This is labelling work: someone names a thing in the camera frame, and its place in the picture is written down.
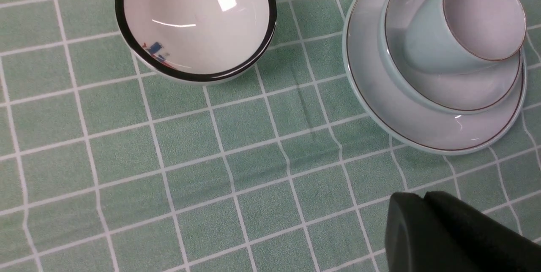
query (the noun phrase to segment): small dish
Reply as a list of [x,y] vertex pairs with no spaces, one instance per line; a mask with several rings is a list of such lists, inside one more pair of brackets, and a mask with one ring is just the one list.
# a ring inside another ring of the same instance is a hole
[[492,66],[464,74],[425,73],[404,57],[404,35],[425,0],[386,0],[379,25],[379,53],[394,83],[411,99],[452,114],[493,108],[510,93],[519,76],[520,52]]
[[524,64],[511,93],[494,108],[479,114],[432,110],[404,95],[384,69],[377,47],[377,26],[384,2],[354,0],[342,35],[347,77],[370,117],[402,143],[441,155],[478,151],[508,132],[524,103]]
[[120,33],[137,57],[179,82],[235,78],[265,52],[276,0],[115,0]]

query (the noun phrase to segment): cup rim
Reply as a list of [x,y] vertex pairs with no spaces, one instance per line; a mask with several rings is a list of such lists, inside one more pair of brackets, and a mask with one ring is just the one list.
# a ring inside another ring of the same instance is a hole
[[[385,17],[384,17],[384,21],[383,21],[383,28],[384,28],[384,35],[385,35],[385,44],[387,45],[387,47],[389,47],[389,39],[387,37],[387,16],[389,14],[389,7],[391,5],[391,0],[388,0],[387,1],[387,5],[385,5]],[[512,54],[510,57],[508,58],[511,58],[513,57],[516,53],[518,53],[520,51],[520,48],[514,53]],[[392,62],[395,64],[394,67],[396,68],[396,70],[398,71],[398,74],[400,74],[400,76],[402,76],[402,78],[404,79],[404,82],[407,83],[407,85],[409,85],[411,87],[411,89],[413,91],[415,91],[417,94],[421,95],[421,97],[423,97],[424,99],[430,101],[431,103],[435,104],[435,105],[438,105],[438,106],[441,106],[445,109],[448,109],[449,111],[453,111],[453,112],[461,112],[461,113],[464,113],[464,112],[467,112],[467,113],[475,113],[475,112],[480,112],[480,111],[483,111],[483,110],[486,110],[488,108],[491,108],[492,106],[498,104],[499,102],[501,102],[503,99],[505,99],[507,97],[507,95],[511,92],[511,90],[513,89],[514,85],[516,84],[516,80],[518,79],[518,76],[520,75],[520,66],[522,64],[522,53],[519,53],[519,56],[518,56],[518,66],[516,68],[516,74],[514,76],[514,79],[513,79],[513,83],[510,85],[509,89],[507,89],[507,91],[504,93],[504,95],[502,95],[501,97],[499,97],[496,101],[492,102],[491,104],[487,105],[487,106],[483,106],[481,108],[476,108],[476,109],[458,109],[458,108],[452,108],[452,107],[449,107],[449,106],[446,106],[444,104],[441,104],[439,102],[436,102],[434,100],[432,100],[431,98],[425,96],[423,93],[421,93],[417,88],[415,88],[403,75],[402,75],[402,72],[400,71],[400,68],[398,68],[398,66],[396,66],[396,61],[394,60],[394,57],[393,57],[393,53],[390,51],[390,49],[388,49],[388,54],[389,54],[389,57],[391,58]]]
[[503,61],[503,60],[507,60],[508,58],[512,57],[515,55],[515,53],[517,53],[520,48],[522,47],[522,43],[524,43],[524,40],[526,39],[526,32],[527,32],[527,25],[526,25],[526,13],[524,12],[524,7],[522,6],[522,3],[520,2],[520,0],[517,0],[519,1],[519,5],[520,5],[520,9],[522,10],[522,17],[524,18],[524,34],[522,35],[522,41],[520,41],[520,45],[518,46],[518,48],[512,52],[509,56],[506,56],[505,58],[499,58],[499,59],[490,59],[490,58],[484,58],[482,56],[479,56],[477,55],[477,53],[474,53],[473,51],[471,51],[470,49],[468,49],[461,41],[460,39],[458,39],[458,37],[455,35],[454,31],[452,30],[452,28],[450,28],[449,26],[449,21],[448,21],[448,18],[447,18],[447,13],[445,11],[445,0],[442,0],[441,1],[441,8],[443,9],[443,16],[444,16],[444,19],[445,19],[445,24],[448,28],[448,30],[451,32],[451,35],[453,36],[453,38],[455,39],[455,41],[462,47],[464,48],[468,53],[470,53],[472,56],[475,56],[481,60],[485,60],[485,61],[491,61],[491,62],[499,62],[499,61]]
[[128,22],[126,20],[126,13],[124,12],[124,0],[115,0],[115,16],[116,16],[116,22],[118,24],[118,28],[120,30],[120,34],[126,41],[127,45],[130,47],[132,51],[134,51],[139,57],[141,57],[145,62],[147,62],[149,65],[151,65],[155,70],[158,72],[165,74],[166,76],[184,80],[184,81],[190,81],[190,82],[218,82],[221,80],[226,80],[228,78],[232,78],[234,76],[237,76],[250,68],[255,62],[263,55],[263,53],[267,50],[269,45],[271,44],[271,40],[273,38],[274,32],[276,31],[276,18],[277,18],[277,10],[276,10],[276,0],[267,0],[269,4],[269,23],[267,25],[267,31],[265,32],[265,36],[263,37],[263,41],[259,45],[259,47],[256,49],[255,53],[253,53],[248,59],[246,59],[241,64],[235,66],[234,68],[230,68],[227,70],[222,70],[215,73],[205,73],[205,74],[199,74],[199,73],[190,73],[190,72],[184,72],[181,70],[178,70],[176,68],[171,68],[169,66],[166,66],[153,58],[149,53],[139,45],[137,40],[135,39],[133,33],[131,33],[131,30],[128,26]]

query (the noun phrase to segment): ceramic tableware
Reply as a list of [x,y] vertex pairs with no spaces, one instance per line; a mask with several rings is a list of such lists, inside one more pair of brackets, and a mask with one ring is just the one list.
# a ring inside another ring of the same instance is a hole
[[461,155],[500,139],[520,114],[526,89],[524,66],[511,93],[479,114],[448,114],[417,103],[394,84],[377,48],[377,25],[385,0],[354,0],[342,35],[346,74],[367,113],[394,138],[417,149]]
[[494,107],[510,92],[520,73],[520,52],[489,70],[465,74],[425,73],[404,59],[404,34],[425,0],[386,0],[379,22],[379,53],[400,90],[435,110],[475,114]]
[[245,72],[267,49],[276,0],[116,0],[129,47],[156,72],[190,84]]
[[516,54],[526,34],[520,0],[426,0],[404,37],[404,57],[428,73],[465,73]]

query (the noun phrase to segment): white ceramic bowl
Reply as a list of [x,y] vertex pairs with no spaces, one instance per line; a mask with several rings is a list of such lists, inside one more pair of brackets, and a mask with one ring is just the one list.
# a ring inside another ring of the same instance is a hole
[[120,33],[156,72],[179,82],[237,77],[267,49],[276,0],[115,0]]
[[520,51],[492,68],[465,74],[425,73],[406,62],[404,36],[424,2],[386,0],[381,11],[379,53],[394,83],[419,104],[450,114],[477,114],[502,102],[519,77]]

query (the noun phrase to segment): black bowl rim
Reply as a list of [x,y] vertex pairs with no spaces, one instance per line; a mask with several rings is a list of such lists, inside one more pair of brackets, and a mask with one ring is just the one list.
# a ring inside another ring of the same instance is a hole
[[149,53],[145,51],[145,49],[143,49],[143,47],[141,47],[141,45],[139,45],[139,43],[135,40],[135,37],[131,33],[130,28],[128,27],[128,22],[126,20],[126,14],[124,12],[124,0],[115,0],[115,15],[116,21],[118,23],[118,28],[120,29],[120,33],[122,37],[124,37],[124,40],[126,41],[128,46],[135,53],[137,53],[140,58],[142,58],[145,62],[155,68],[155,70],[158,70],[158,72],[165,74],[166,76],[170,76],[179,80],[185,80],[190,82],[215,82],[231,78],[244,72],[263,55],[263,53],[271,43],[270,41],[272,40],[274,31],[276,29],[276,0],[268,0],[268,4],[269,23],[267,26],[267,32],[265,33],[265,37],[263,38],[263,41],[255,51],[255,53],[252,54],[247,60],[232,69],[211,74],[196,74],[183,72],[165,66],[158,60],[154,59]]

